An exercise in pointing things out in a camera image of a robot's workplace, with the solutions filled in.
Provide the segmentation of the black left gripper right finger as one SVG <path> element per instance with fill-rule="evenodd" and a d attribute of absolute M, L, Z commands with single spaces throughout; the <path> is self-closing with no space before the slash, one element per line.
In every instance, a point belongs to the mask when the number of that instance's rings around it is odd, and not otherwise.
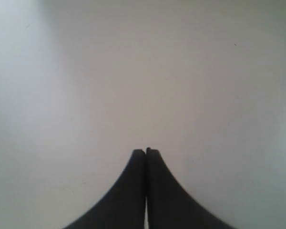
<path fill-rule="evenodd" d="M 160 152 L 146 149 L 146 197 L 151 229 L 231 229 L 196 202 L 174 178 Z"/>

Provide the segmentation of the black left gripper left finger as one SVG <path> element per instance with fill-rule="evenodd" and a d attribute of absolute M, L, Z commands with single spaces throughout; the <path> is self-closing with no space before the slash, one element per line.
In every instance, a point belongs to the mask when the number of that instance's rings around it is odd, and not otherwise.
<path fill-rule="evenodd" d="M 133 150 L 127 166 L 110 190 L 67 229 L 143 229 L 145 219 L 145 162 Z"/>

